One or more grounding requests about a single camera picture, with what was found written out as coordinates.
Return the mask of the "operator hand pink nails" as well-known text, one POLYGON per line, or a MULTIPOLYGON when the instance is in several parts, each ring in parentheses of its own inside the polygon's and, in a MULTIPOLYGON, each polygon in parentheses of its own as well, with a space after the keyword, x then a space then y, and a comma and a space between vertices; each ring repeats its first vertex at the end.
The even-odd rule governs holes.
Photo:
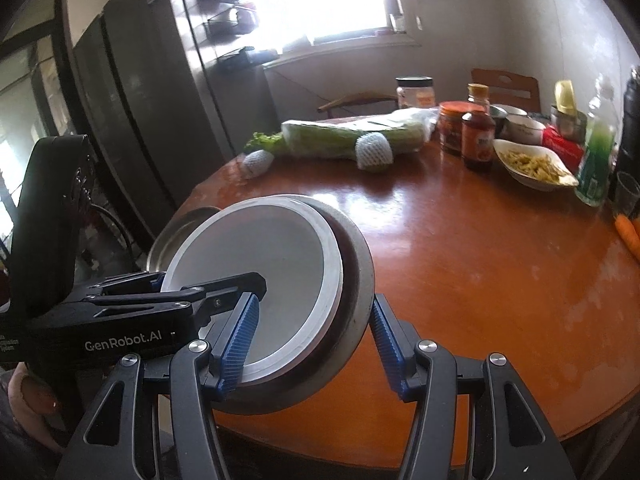
POLYGON ((47 418, 58 414, 60 402, 51 388, 29 373, 19 362, 9 381, 8 398, 15 421, 22 429, 52 452, 63 454, 65 448, 52 436, 47 418))

